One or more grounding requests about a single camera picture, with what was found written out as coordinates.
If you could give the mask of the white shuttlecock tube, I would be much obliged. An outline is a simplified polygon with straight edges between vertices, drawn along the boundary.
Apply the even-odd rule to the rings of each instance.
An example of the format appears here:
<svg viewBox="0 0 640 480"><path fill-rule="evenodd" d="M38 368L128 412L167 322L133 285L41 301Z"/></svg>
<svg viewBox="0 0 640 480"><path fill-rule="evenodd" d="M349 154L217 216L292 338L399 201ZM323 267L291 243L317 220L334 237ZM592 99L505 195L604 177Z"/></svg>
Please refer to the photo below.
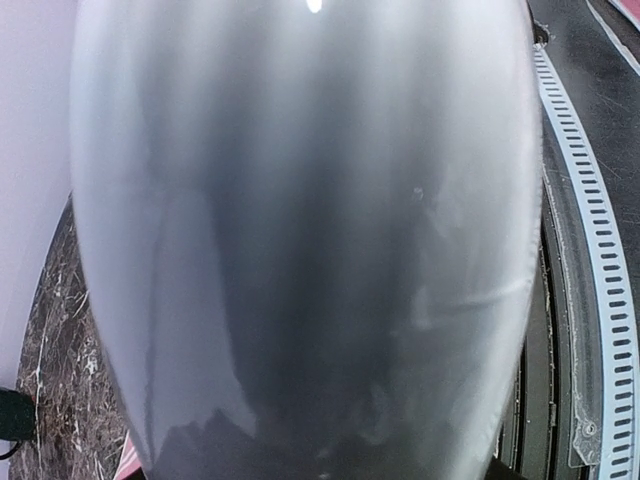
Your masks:
<svg viewBox="0 0 640 480"><path fill-rule="evenodd" d="M538 264L524 1L83 1L73 207L149 479L487 479Z"/></svg>

